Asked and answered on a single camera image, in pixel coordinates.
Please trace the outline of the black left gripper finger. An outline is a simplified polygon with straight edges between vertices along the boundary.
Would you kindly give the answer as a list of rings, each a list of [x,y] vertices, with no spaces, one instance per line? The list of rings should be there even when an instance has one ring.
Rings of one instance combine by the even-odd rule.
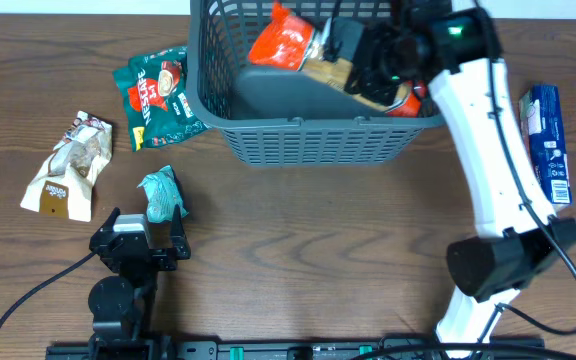
[[[182,224],[182,207],[176,205],[170,223],[170,240],[175,248],[186,248],[187,237]]]
[[[103,230],[104,231],[112,231],[113,230],[113,226],[118,218],[118,216],[121,214],[120,209],[118,207],[115,207],[112,212],[110,213],[109,217],[107,218],[107,220],[103,223]]]

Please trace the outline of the orange tan noodle packet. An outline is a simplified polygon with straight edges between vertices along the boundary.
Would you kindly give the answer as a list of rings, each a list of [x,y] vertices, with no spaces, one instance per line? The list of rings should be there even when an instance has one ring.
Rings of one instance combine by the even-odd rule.
[[[340,7],[341,3],[336,2],[329,18],[341,17]],[[280,2],[275,2],[271,22],[255,40],[248,53],[248,60],[254,65],[301,72],[390,117],[418,116],[427,96],[427,88],[422,81],[401,85],[393,105],[370,104],[359,95],[349,95],[344,91],[344,85],[352,69],[352,61],[339,58],[336,62],[329,62],[323,59],[322,31],[326,22],[317,27]]]

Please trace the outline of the blue tissue pack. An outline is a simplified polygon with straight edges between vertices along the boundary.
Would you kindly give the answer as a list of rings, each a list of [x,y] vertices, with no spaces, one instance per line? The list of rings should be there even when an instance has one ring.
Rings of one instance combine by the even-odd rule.
[[[533,171],[556,211],[573,203],[560,96],[556,85],[533,85],[519,100],[521,134]]]

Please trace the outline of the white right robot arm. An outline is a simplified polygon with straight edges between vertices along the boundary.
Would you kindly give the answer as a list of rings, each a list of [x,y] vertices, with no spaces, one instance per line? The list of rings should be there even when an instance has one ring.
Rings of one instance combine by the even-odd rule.
[[[406,82],[423,82],[443,116],[469,186],[476,234],[446,253],[455,283],[436,341],[440,359],[530,356],[491,334],[533,279],[568,262],[576,222],[560,218],[531,167],[508,97],[507,67],[492,19],[480,6],[455,11],[447,1],[401,1],[391,23],[351,38],[350,20],[333,14],[324,29],[328,59],[351,48],[346,90],[383,101]]]

